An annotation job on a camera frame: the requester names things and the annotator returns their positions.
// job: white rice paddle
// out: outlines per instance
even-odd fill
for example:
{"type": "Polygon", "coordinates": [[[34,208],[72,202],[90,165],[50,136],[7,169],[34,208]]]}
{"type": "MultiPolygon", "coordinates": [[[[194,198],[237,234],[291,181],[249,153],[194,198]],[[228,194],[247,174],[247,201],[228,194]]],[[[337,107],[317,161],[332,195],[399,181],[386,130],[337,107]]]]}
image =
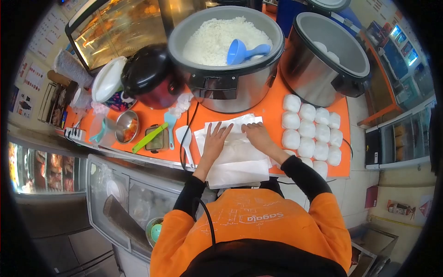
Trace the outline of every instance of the white rice paddle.
{"type": "Polygon", "coordinates": [[[187,129],[188,129],[188,125],[178,128],[177,130],[175,130],[175,136],[177,137],[177,140],[179,141],[179,143],[182,144],[182,147],[185,149],[186,157],[188,158],[188,162],[189,162],[189,166],[192,169],[194,169],[195,168],[194,161],[192,160],[191,151],[189,150],[189,145],[191,144],[191,139],[192,139],[192,132],[191,132],[191,129],[189,128],[188,133],[186,134],[186,137],[185,137],[185,133],[186,133],[187,129]]]}

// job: black sleeve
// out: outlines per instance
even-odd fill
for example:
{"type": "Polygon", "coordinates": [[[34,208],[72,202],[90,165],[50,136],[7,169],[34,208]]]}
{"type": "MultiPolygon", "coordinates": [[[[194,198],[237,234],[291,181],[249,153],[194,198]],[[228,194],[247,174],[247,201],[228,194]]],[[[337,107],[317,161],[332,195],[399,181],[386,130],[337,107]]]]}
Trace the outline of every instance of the black sleeve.
{"type": "Polygon", "coordinates": [[[309,203],[320,193],[332,193],[323,177],[294,155],[290,156],[281,165],[281,170],[306,194],[309,203]]]}
{"type": "Polygon", "coordinates": [[[174,210],[181,210],[188,215],[195,217],[195,212],[192,214],[192,203],[195,197],[201,198],[205,190],[205,183],[199,178],[191,176],[185,183],[185,187],[180,192],[179,197],[174,205],[174,210]]]}

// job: hand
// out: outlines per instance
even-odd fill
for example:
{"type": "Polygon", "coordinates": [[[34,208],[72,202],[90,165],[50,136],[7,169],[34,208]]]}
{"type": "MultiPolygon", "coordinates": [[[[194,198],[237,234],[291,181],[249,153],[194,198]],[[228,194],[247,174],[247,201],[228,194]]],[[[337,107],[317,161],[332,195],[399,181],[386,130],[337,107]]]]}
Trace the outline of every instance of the hand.
{"type": "Polygon", "coordinates": [[[271,137],[262,122],[250,123],[247,125],[243,124],[241,126],[241,131],[246,133],[246,137],[257,150],[273,158],[278,164],[282,164],[290,157],[289,154],[283,151],[271,140],[271,137]]]}
{"type": "Polygon", "coordinates": [[[201,181],[206,180],[206,176],[215,162],[215,160],[220,156],[225,145],[225,139],[231,132],[234,124],[230,124],[228,128],[221,128],[221,122],[217,123],[214,131],[211,134],[212,123],[209,123],[208,132],[206,133],[205,146],[203,148],[203,155],[198,163],[197,169],[194,171],[193,176],[199,178],[201,181]]]}

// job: tiled floor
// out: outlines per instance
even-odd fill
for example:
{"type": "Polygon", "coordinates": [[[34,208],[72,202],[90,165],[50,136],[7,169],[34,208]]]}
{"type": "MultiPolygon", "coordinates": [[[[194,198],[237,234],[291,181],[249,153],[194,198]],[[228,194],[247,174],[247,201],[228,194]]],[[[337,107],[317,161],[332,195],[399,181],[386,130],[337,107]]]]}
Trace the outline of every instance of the tiled floor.
{"type": "MultiPolygon", "coordinates": [[[[352,228],[366,221],[368,209],[365,209],[366,189],[377,185],[379,171],[367,171],[365,168],[365,130],[357,127],[357,123],[368,116],[368,108],[364,96],[348,97],[351,146],[354,156],[351,161],[349,179],[338,179],[329,182],[332,193],[337,198],[347,228],[352,228]]],[[[279,178],[279,181],[292,183],[289,178],[279,178]]],[[[296,185],[280,184],[287,199],[294,200],[309,210],[309,200],[296,185]]]]}

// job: power strip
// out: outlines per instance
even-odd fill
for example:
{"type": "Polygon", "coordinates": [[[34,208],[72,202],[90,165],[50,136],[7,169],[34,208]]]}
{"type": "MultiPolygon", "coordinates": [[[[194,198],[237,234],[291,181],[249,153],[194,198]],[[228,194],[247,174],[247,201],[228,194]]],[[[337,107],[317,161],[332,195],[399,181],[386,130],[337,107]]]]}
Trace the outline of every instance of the power strip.
{"type": "Polygon", "coordinates": [[[77,128],[69,128],[66,127],[65,130],[65,137],[71,139],[71,140],[79,140],[79,141],[85,141],[86,138],[86,131],[80,130],[77,128]]]}

